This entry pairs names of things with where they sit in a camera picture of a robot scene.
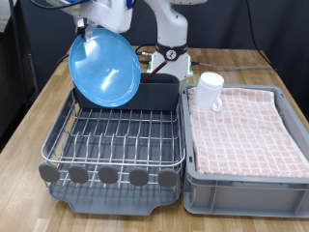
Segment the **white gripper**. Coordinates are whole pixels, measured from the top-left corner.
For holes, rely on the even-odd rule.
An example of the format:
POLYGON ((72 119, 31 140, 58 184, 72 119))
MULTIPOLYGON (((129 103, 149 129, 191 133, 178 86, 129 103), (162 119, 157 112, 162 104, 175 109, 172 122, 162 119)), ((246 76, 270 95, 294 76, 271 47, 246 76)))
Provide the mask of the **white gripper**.
POLYGON ((128 6, 127 0, 84 0, 69 7, 67 12, 73 15, 75 33, 80 35, 85 31, 86 41, 93 37, 92 26, 99 25, 115 33, 124 33, 129 29, 132 18, 132 7, 128 6))

